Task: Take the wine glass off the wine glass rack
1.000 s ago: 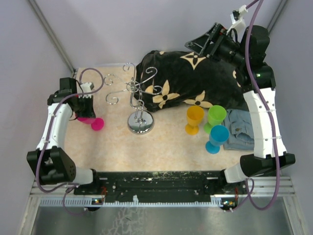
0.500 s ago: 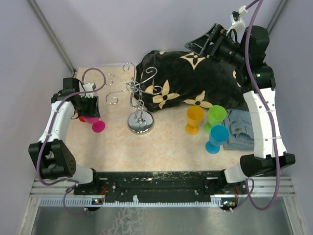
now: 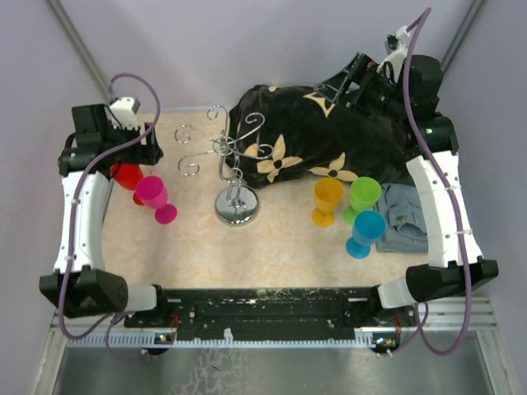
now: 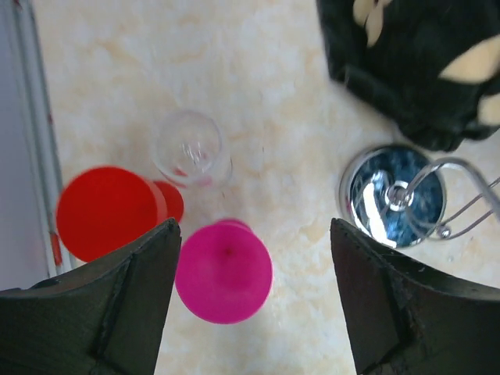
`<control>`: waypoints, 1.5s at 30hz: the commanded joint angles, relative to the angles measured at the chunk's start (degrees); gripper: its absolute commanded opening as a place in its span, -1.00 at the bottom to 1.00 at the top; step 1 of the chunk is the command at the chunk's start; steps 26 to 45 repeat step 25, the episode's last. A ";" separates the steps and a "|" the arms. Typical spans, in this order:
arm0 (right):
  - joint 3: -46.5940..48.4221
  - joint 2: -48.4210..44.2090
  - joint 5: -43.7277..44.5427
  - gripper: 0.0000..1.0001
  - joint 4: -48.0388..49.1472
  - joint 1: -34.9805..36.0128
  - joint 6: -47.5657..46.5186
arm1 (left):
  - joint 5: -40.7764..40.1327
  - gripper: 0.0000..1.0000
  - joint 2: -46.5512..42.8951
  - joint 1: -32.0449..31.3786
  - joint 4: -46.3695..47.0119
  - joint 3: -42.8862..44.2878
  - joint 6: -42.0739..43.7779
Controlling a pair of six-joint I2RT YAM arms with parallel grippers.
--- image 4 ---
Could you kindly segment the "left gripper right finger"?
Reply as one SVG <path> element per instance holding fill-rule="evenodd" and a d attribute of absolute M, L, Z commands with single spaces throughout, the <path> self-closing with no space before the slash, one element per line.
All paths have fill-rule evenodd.
<path fill-rule="evenodd" d="M 331 253 L 358 374 L 497 374 L 499 290 L 334 218 Z"/>

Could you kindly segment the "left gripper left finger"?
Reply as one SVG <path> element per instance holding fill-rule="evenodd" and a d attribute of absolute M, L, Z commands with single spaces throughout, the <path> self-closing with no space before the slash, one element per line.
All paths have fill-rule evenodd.
<path fill-rule="evenodd" d="M 168 219 L 75 270 L 4 290 L 2 373 L 154 373 L 180 245 Z"/>

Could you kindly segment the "red wine glass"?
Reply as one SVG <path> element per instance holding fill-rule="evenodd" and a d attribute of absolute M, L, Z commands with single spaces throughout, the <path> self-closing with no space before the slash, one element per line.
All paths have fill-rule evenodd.
<path fill-rule="evenodd" d="M 63 189 L 55 221 L 69 253 L 89 263 L 183 215 L 184 200 L 173 185 L 118 166 L 98 166 Z"/>

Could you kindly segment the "pink wine glass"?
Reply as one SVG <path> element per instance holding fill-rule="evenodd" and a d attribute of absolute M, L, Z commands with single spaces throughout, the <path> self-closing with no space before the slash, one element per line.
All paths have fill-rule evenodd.
<path fill-rule="evenodd" d="M 273 284 L 273 263 L 245 223 L 222 219 L 195 231 L 181 246 L 175 286 L 198 318 L 234 324 L 254 316 Z"/>

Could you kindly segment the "clear wine glass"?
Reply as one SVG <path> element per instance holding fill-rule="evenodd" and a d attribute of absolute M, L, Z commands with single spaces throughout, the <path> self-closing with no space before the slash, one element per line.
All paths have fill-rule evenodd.
<path fill-rule="evenodd" d="M 215 188 L 231 177 L 227 138 L 209 116 L 177 110 L 151 129 L 150 155 L 156 169 L 179 188 Z"/>

